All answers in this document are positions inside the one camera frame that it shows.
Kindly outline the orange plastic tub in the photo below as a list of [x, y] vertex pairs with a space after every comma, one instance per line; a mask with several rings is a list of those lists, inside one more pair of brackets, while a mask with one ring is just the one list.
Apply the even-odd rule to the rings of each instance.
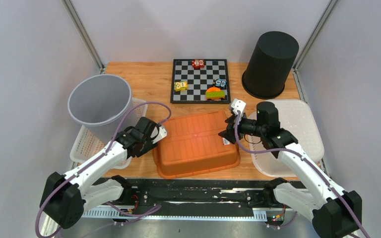
[[239, 165], [237, 145], [219, 136], [226, 118], [224, 111], [214, 111], [168, 119], [167, 136], [153, 149], [158, 174], [178, 179]]

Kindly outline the grey bin black liner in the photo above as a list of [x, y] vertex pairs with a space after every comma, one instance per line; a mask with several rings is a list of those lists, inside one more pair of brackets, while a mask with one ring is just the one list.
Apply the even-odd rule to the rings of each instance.
[[133, 107], [129, 83], [113, 74], [92, 76], [71, 92], [67, 109], [72, 119], [107, 144]]

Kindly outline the white perforated basket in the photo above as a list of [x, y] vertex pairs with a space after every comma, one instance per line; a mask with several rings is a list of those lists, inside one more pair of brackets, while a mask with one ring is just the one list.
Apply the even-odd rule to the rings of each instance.
[[[133, 105], [146, 102], [143, 99], [132, 98]], [[140, 106], [135, 109], [136, 119], [146, 116], [148, 105]], [[99, 153], [105, 147], [105, 143], [100, 141], [91, 131], [89, 131], [85, 126], [81, 126], [76, 140], [72, 146], [70, 152], [70, 159], [78, 164], [86, 162], [88, 159], [92, 158], [94, 155]], [[120, 162], [113, 169], [125, 169], [130, 165], [132, 158]]]

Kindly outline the large white plastic tub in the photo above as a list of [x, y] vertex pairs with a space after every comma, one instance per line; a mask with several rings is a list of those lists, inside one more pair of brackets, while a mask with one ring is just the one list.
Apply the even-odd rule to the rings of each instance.
[[[297, 99], [270, 99], [278, 110], [280, 125], [291, 132], [309, 158], [318, 164], [324, 157], [324, 145], [308, 104]], [[295, 174], [271, 153], [251, 154], [256, 169], [273, 178], [289, 178]]]

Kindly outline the black ribbed bin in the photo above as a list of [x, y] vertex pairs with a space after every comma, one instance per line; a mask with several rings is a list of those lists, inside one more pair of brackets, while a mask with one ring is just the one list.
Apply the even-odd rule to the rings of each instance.
[[299, 51], [297, 40], [284, 32], [262, 34], [254, 48], [242, 86], [259, 99], [272, 99], [285, 89], [285, 82]]

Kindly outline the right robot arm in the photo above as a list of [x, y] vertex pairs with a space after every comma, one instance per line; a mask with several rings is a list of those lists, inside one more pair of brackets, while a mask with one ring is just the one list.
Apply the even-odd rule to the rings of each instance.
[[245, 107], [246, 103], [239, 99], [230, 103], [232, 115], [219, 136], [238, 145], [245, 135], [259, 137], [265, 148], [262, 153], [271, 153], [283, 162], [308, 190], [304, 193], [283, 178], [273, 179], [263, 189], [266, 205], [290, 206], [312, 223], [321, 238], [343, 238], [357, 230], [368, 238], [362, 225], [360, 195], [354, 190], [347, 192], [310, 159], [296, 137], [281, 127], [278, 109], [272, 102], [257, 104], [256, 119], [246, 117]]

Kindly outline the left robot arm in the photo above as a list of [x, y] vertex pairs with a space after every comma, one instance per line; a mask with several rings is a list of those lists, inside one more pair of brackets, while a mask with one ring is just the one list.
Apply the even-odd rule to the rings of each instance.
[[95, 182], [114, 166], [140, 157], [154, 149], [167, 136], [164, 125], [141, 117], [135, 126], [118, 131], [103, 149], [80, 166], [48, 176], [40, 202], [40, 211], [53, 219], [60, 228], [76, 224], [84, 212], [109, 201], [128, 204], [132, 191], [121, 176], [104, 183]]

